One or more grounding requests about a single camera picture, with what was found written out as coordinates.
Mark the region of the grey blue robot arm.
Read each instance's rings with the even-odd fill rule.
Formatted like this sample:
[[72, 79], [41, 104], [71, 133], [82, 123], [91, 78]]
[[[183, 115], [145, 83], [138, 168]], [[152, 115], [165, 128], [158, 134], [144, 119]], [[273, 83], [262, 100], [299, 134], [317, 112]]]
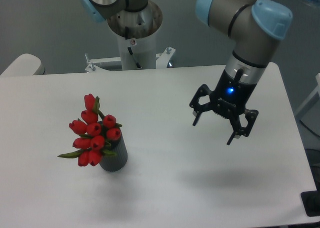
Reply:
[[[155, 34], [163, 15], [151, 0], [80, 0], [96, 22], [117, 36], [123, 70], [155, 69]], [[197, 119], [207, 111], [228, 119], [232, 138], [248, 136], [258, 111], [246, 103], [285, 38], [293, 14], [276, 0], [196, 0], [197, 18], [235, 41], [214, 90], [202, 85], [190, 102]]]

